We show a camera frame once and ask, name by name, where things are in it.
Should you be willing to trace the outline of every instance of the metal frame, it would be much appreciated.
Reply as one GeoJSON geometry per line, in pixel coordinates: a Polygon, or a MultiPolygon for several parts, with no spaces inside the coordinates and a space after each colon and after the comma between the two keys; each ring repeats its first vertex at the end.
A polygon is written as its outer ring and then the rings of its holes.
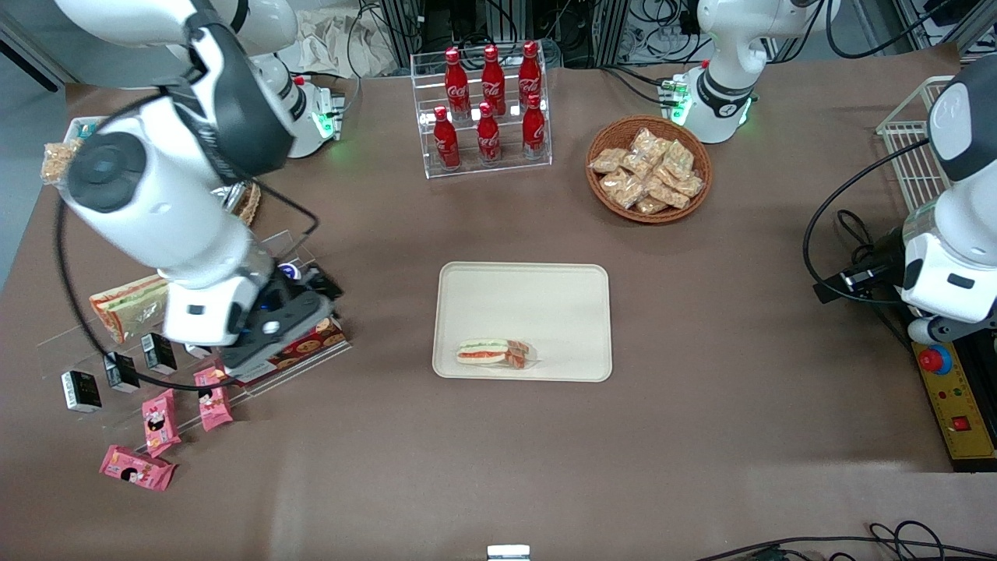
{"type": "MultiPolygon", "coordinates": [[[[503,10],[512,18],[512,25],[515,26],[515,40],[522,41],[529,35],[526,28],[526,0],[493,0],[501,6],[503,10]]],[[[492,2],[485,2],[485,23],[488,26],[489,36],[496,43],[512,43],[512,26],[499,8],[492,2]]]]}
{"type": "Polygon", "coordinates": [[[3,54],[49,91],[80,80],[52,57],[13,16],[0,9],[0,43],[3,54]]]}

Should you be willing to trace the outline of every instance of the white wire rack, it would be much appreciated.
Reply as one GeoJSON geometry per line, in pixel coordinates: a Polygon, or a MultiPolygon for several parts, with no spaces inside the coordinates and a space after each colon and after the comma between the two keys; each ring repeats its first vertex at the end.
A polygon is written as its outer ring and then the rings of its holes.
{"type": "MultiPolygon", "coordinates": [[[[927,137],[927,119],[931,104],[951,79],[951,76],[928,78],[876,127],[876,133],[882,137],[888,150],[895,152],[927,137]],[[918,98],[923,107],[915,103],[918,98]]],[[[892,163],[896,177],[900,181],[903,199],[911,212],[951,187],[948,177],[938,165],[937,158],[927,146],[895,158],[892,163]]]]}

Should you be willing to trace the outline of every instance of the small box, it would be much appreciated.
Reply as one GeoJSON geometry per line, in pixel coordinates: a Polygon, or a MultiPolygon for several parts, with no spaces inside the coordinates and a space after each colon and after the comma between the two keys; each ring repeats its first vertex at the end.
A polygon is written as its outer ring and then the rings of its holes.
{"type": "Polygon", "coordinates": [[[149,370],[170,375],[176,372],[176,357],[169,339],[159,333],[147,333],[142,337],[142,353],[146,356],[149,370]]]}
{"type": "Polygon", "coordinates": [[[124,393],[132,393],[139,389],[139,374],[135,370],[135,361],[130,356],[109,352],[104,357],[104,370],[108,375],[108,385],[111,389],[124,393]]]}
{"type": "Polygon", "coordinates": [[[66,406],[72,411],[93,413],[101,408],[97,380],[86,372],[70,370],[62,375],[66,406]]]}
{"type": "Polygon", "coordinates": [[[193,356],[194,358],[208,358],[211,356],[211,347],[209,346],[187,343],[183,346],[183,349],[187,351],[187,354],[193,356]]]}

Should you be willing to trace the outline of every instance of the crumpled paper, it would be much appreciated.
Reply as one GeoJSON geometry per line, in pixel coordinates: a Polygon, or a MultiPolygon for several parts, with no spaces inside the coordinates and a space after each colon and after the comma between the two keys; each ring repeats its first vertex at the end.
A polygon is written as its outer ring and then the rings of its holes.
{"type": "Polygon", "coordinates": [[[357,73],[362,78],[368,78],[397,69],[389,30],[374,13],[382,15],[380,8],[365,11],[359,20],[357,9],[352,7],[298,11],[301,68],[307,72],[329,72],[347,78],[356,77],[346,59],[346,35],[354,20],[357,20],[350,36],[350,61],[357,73]]]}

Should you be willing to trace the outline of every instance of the label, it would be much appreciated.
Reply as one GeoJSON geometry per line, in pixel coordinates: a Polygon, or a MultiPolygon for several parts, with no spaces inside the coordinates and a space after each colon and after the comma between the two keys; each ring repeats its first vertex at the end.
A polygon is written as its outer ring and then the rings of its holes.
{"type": "Polygon", "coordinates": [[[501,156],[501,145],[499,144],[499,131],[496,131],[491,137],[484,138],[478,136],[478,149],[482,153],[482,160],[485,162],[494,162],[501,156]]]}

